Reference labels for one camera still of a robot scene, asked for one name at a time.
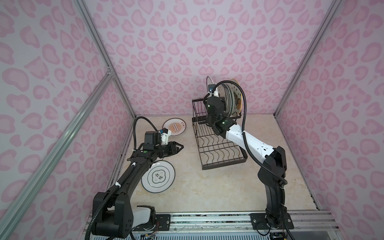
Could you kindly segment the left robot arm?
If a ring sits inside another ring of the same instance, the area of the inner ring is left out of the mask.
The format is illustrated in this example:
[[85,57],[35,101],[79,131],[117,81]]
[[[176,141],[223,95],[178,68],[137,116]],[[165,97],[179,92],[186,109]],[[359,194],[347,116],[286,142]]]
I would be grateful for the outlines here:
[[143,226],[155,228],[156,211],[151,206],[133,209],[131,197],[144,174],[158,159],[178,154],[184,146],[168,140],[172,131],[148,131],[139,148],[133,151],[129,167],[123,175],[105,192],[98,192],[93,199],[92,219],[86,230],[85,239],[91,235],[106,236],[109,240],[124,239],[132,235],[133,229]]

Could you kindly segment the small orange sunburst plate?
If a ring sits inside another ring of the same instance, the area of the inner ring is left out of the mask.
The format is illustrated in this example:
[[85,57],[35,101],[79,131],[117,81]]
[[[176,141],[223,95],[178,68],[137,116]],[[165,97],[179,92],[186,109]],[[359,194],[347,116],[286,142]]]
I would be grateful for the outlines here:
[[183,119],[171,118],[164,122],[163,128],[172,132],[172,136],[179,136],[185,132],[187,124]]

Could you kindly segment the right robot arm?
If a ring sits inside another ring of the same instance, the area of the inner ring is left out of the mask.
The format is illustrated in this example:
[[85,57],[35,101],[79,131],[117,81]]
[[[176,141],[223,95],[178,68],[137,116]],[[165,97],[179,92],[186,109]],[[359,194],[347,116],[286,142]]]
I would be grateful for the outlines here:
[[265,185],[267,206],[265,224],[272,229],[287,229],[288,213],[285,206],[287,161],[284,148],[272,147],[245,131],[245,121],[240,126],[225,115],[226,104],[220,97],[206,95],[206,124],[213,132],[245,150],[259,166],[259,180]]

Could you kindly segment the large orange sunburst plate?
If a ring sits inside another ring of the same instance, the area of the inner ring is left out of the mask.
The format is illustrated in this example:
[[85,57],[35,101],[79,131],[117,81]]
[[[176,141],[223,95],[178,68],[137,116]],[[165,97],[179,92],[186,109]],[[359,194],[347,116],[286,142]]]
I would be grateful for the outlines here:
[[206,77],[206,85],[207,85],[207,91],[211,92],[216,84],[213,82],[213,80],[211,79],[210,76],[207,76]]

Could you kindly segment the white plate black cloud outline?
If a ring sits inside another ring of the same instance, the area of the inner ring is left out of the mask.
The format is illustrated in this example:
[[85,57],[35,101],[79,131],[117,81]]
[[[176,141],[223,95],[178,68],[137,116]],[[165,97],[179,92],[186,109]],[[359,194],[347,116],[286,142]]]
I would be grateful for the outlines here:
[[175,168],[171,163],[158,161],[143,175],[141,183],[147,192],[158,194],[169,189],[175,177]]

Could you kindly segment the white star cat plate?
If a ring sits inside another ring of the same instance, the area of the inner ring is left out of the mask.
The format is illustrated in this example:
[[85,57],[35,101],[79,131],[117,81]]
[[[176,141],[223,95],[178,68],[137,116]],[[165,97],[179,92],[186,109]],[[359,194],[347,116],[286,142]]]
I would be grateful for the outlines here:
[[233,99],[233,110],[232,110],[232,117],[238,116],[242,111],[242,104],[243,104],[243,96],[241,93],[241,90],[239,87],[237,87],[234,84],[230,84],[230,88],[232,91],[232,99]]

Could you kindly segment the white plate dark green rim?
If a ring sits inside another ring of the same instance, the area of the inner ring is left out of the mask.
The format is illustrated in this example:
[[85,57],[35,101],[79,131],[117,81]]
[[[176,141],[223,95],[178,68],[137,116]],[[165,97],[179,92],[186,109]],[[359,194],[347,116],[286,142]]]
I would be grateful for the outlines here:
[[233,90],[229,87],[228,84],[223,84],[223,89],[225,93],[225,102],[226,102],[226,115],[231,117],[235,108],[235,97]]

